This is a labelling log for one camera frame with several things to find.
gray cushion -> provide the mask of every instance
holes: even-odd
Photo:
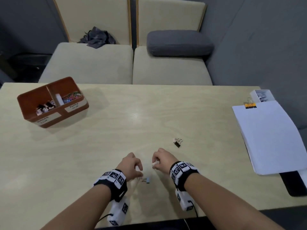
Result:
[[[147,49],[153,56],[203,56],[212,52],[213,44],[198,31],[151,31],[147,35]]]

wooden table surface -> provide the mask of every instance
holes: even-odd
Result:
[[[43,129],[23,119],[17,102],[17,95],[41,85],[0,89],[1,229],[41,228],[129,152],[151,182],[138,183],[125,224],[195,217],[181,211],[171,178],[152,169],[159,147],[257,209],[307,204],[287,193],[278,174],[253,171],[231,107],[259,87],[84,84],[89,109]],[[183,139],[180,148],[173,138]]]

label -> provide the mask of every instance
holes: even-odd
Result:
[[[77,102],[77,103],[75,103],[75,104],[73,104],[73,105],[71,105],[69,107],[66,107],[65,110],[67,112],[71,112],[71,111],[76,110],[76,109],[78,109],[78,108],[80,108],[80,107],[82,107],[82,106],[84,106],[86,104],[87,104],[87,100],[84,98],[82,101]]]
[[[40,126],[40,125],[43,125],[45,123],[48,123],[48,122],[58,118],[58,117],[61,117],[61,114],[59,112],[55,112],[55,113],[53,113],[53,114],[51,114],[51,115],[49,115],[47,117],[44,117],[43,119],[40,119],[40,120],[38,120],[38,121],[36,121],[34,123],[36,125]]]

wrist tracker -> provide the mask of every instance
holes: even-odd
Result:
[[[110,188],[111,190],[111,200],[120,202],[127,192],[127,181],[126,176],[121,172],[121,170],[114,169],[109,172],[105,172],[93,186],[103,184]]]
[[[169,171],[169,175],[179,191],[186,191],[184,187],[185,182],[187,178],[193,173],[199,174],[198,169],[191,163],[183,161],[175,162]]]

dark cloth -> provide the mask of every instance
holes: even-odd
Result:
[[[93,27],[78,43],[87,43],[87,46],[97,49],[105,44],[116,44],[116,41],[109,32]]]

